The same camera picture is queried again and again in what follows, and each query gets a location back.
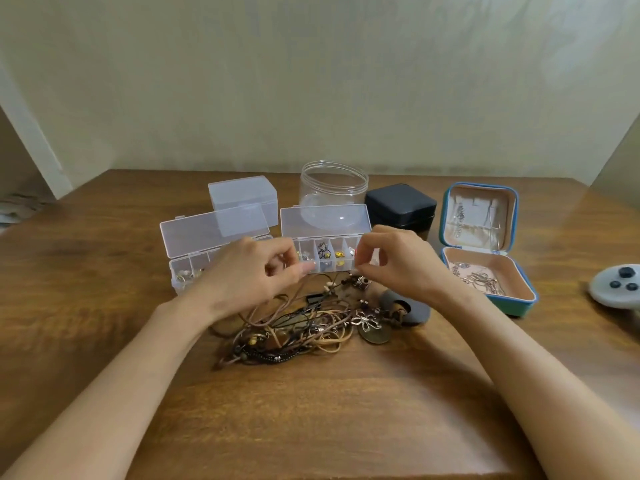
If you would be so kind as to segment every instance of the clear plastic box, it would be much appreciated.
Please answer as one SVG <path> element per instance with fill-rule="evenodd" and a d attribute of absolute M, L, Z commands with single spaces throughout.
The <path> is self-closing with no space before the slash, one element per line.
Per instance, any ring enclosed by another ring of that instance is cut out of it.
<path fill-rule="evenodd" d="M 360 238 L 371 231 L 364 204 L 287 207 L 280 209 L 280 222 L 282 235 L 293 239 L 300 260 L 316 261 L 312 273 L 352 270 Z"/>
<path fill-rule="evenodd" d="M 209 184 L 209 195 L 214 210 L 259 203 L 267 225 L 278 225 L 278 193 L 264 175 Z"/>
<path fill-rule="evenodd" d="M 176 217 L 160 224 L 166 255 L 171 259 L 171 284 L 176 293 L 184 289 L 177 274 L 196 273 L 225 244 L 244 236 L 272 239 L 261 204 L 215 210 L 190 217 Z"/>

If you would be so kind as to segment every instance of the right hand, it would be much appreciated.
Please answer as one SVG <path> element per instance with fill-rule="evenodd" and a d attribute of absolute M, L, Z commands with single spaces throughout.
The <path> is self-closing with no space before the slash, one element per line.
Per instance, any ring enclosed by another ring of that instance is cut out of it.
<path fill-rule="evenodd" d="M 369 264 L 380 250 L 380 266 Z M 358 244 L 355 266 L 362 275 L 432 307 L 463 282 L 444 266 L 428 242 L 412 231 L 375 226 Z"/>

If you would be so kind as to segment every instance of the wood grain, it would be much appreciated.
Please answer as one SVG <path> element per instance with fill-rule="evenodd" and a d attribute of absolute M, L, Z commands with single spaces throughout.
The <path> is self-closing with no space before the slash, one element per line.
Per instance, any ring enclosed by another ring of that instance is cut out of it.
<path fill-rule="evenodd" d="M 207 183 L 243 176 L 108 171 L 0 236 L 0 471 L 173 297 L 158 224 L 209 211 Z M 268 178 L 282 207 L 297 204 L 297 175 Z M 406 182 L 441 202 L 456 180 L 373 176 L 371 187 Z M 639 261 L 640 214 L 572 180 L 475 180 L 520 193 L 511 255 L 541 297 L 520 325 L 640 428 L 637 318 L 584 292 L 601 269 Z M 130 478 L 543 476 L 438 314 L 384 346 L 356 337 L 278 366 L 213 372 L 216 347 L 203 336 L 185 359 Z"/>

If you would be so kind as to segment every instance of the clear plastic jar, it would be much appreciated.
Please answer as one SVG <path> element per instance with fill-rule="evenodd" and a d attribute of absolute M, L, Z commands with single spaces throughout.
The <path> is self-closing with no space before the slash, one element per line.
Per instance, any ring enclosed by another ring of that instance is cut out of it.
<path fill-rule="evenodd" d="M 364 203 L 369 176 L 342 163 L 318 160 L 302 167 L 300 206 Z"/>

